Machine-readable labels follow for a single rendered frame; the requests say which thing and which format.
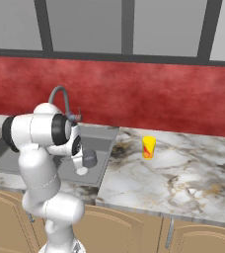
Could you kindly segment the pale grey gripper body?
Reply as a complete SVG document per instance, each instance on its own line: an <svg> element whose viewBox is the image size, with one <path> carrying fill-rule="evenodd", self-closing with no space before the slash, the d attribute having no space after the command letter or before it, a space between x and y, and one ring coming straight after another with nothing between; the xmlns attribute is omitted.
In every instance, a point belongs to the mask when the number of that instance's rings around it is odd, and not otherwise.
<svg viewBox="0 0 225 253"><path fill-rule="evenodd" d="M83 157L82 157L82 164L86 168L93 168L97 165L98 158L97 153L94 149L84 149L83 150Z"/></svg>

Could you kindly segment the grey steel sink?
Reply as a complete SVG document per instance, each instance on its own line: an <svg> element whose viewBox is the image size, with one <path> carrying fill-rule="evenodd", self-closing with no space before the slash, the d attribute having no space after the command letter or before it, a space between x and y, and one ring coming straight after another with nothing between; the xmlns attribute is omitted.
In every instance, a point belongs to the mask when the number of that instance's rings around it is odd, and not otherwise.
<svg viewBox="0 0 225 253"><path fill-rule="evenodd" d="M79 125L84 149L94 149L98 163L90 168L86 175L80 176L75 172L74 163L70 159L54 156L53 161L61 180L77 183L83 186L99 187L103 180L115 138L117 127ZM0 172L19 175L19 154L13 152L2 139L0 134Z"/></svg>

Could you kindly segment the yellow cup with red pattern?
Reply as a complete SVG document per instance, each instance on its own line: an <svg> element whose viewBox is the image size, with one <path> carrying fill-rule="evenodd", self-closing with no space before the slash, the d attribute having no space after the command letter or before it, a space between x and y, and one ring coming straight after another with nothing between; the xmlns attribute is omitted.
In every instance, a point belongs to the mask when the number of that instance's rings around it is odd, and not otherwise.
<svg viewBox="0 0 225 253"><path fill-rule="evenodd" d="M152 159L156 147L156 138L154 136L144 136L142 138L142 156L145 159Z"/></svg>

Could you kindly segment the grey curved tap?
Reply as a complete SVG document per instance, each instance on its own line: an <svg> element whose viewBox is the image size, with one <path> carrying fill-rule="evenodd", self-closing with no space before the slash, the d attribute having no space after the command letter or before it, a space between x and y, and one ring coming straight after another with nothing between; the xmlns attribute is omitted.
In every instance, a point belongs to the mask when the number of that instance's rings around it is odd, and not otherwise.
<svg viewBox="0 0 225 253"><path fill-rule="evenodd" d="M74 115L71 113L70 106L69 106L69 97L68 97L66 89L62 85L56 86L51 91L49 98L48 98L48 102L50 104L53 103L54 98L55 98L58 91L61 91L63 94L63 100L64 100L64 105L65 105L65 116L67 117L67 119L70 122L76 122L76 123L81 122L83 120L83 116L81 115L81 112L78 112L77 115Z"/></svg>

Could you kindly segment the tan cupboard door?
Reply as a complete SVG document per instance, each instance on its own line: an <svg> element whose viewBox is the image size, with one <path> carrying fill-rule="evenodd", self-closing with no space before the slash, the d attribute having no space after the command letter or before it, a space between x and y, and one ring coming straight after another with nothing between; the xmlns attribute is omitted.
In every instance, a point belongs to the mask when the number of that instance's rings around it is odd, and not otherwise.
<svg viewBox="0 0 225 253"><path fill-rule="evenodd" d="M225 227L176 220L168 253L225 253Z"/></svg>
<svg viewBox="0 0 225 253"><path fill-rule="evenodd" d="M38 253L32 223L21 196L0 191L0 253Z"/></svg>
<svg viewBox="0 0 225 253"><path fill-rule="evenodd" d="M87 253L156 253L161 225L158 216L86 205L73 228Z"/></svg>

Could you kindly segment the dark framed window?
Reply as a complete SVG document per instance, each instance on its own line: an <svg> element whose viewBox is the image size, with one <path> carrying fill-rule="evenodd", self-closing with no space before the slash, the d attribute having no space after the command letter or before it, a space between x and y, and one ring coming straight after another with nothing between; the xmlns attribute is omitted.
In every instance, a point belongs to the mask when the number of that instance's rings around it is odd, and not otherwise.
<svg viewBox="0 0 225 253"><path fill-rule="evenodd" d="M225 66L225 0L0 0L0 56Z"/></svg>

